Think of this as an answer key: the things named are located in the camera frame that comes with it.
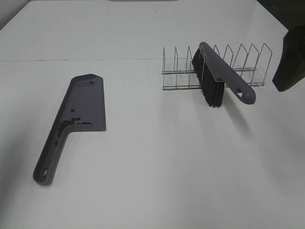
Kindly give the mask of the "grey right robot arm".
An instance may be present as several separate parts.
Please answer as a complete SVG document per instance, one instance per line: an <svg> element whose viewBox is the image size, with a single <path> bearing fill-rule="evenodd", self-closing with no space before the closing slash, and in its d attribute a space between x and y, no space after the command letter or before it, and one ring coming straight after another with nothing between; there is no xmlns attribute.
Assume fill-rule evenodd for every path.
<svg viewBox="0 0 305 229"><path fill-rule="evenodd" d="M283 37L280 63L272 79L284 92L305 77L305 2L303 0L260 0L288 32Z"/></svg>

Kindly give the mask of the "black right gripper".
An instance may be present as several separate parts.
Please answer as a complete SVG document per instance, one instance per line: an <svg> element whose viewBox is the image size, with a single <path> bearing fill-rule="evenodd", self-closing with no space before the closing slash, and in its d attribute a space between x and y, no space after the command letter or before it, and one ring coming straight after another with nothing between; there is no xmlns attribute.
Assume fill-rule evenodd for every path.
<svg viewBox="0 0 305 229"><path fill-rule="evenodd" d="M282 56L273 77L278 91L284 92L305 77L305 26L288 31L283 38Z"/></svg>

